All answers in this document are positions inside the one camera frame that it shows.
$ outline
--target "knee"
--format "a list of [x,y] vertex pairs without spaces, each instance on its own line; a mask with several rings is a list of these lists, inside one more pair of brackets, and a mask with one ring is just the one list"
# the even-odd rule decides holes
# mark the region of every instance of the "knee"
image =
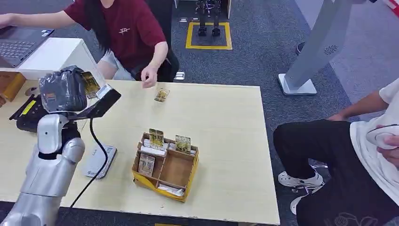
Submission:
[[279,125],[273,132],[274,144],[276,145],[280,142],[287,142],[287,140],[290,139],[291,132],[292,132],[292,123],[285,123]]

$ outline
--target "white shoe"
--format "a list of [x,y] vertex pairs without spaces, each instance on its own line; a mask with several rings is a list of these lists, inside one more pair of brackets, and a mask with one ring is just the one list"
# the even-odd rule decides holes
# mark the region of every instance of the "white shoe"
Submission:
[[297,186],[308,186],[308,187],[319,187],[323,185],[323,177],[315,172],[316,175],[309,179],[299,179],[293,178],[287,174],[287,172],[282,172],[279,174],[280,184],[287,187],[297,187]]
[[294,200],[291,202],[290,209],[291,209],[291,212],[292,212],[293,214],[296,215],[296,206],[298,205],[299,201],[300,201],[303,197],[306,197],[306,196],[307,196],[307,195],[300,196],[300,197],[294,199]]

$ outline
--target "logo on shirt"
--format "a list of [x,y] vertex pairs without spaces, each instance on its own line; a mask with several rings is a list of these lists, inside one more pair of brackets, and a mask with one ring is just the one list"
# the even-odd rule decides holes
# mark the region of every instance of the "logo on shirt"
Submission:
[[128,32],[128,30],[130,30],[130,28],[122,28],[120,33],[123,35],[123,33]]

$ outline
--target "robot feet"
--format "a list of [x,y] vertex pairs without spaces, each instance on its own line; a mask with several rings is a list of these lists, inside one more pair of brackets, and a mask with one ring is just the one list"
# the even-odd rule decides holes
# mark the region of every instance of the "robot feet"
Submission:
[[199,36],[206,36],[207,35],[207,28],[206,27],[200,27],[198,29],[198,35]]
[[220,36],[220,29],[218,27],[213,28],[212,30],[212,36]]

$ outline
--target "wooden table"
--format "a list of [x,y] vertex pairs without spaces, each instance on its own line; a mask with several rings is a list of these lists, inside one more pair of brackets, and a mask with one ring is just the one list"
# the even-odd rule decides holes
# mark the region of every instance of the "wooden table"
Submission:
[[[142,89],[136,81],[108,82],[122,98],[103,118],[94,119],[94,131],[101,142],[117,147],[118,152],[107,176],[87,189],[76,208],[279,224],[259,87],[158,83],[155,88]],[[170,90],[164,103],[154,101],[159,88]],[[27,99],[22,91],[13,103],[0,109],[0,171],[12,172],[0,174],[4,182],[0,186],[2,201],[17,199],[36,142],[33,134],[18,130],[14,121],[8,121]],[[186,203],[132,182],[136,146],[149,128],[164,131],[166,138],[174,138],[175,134],[191,137],[192,144],[200,149]],[[94,140],[88,125],[81,133],[86,154],[62,206],[69,206],[89,181],[82,169]]]

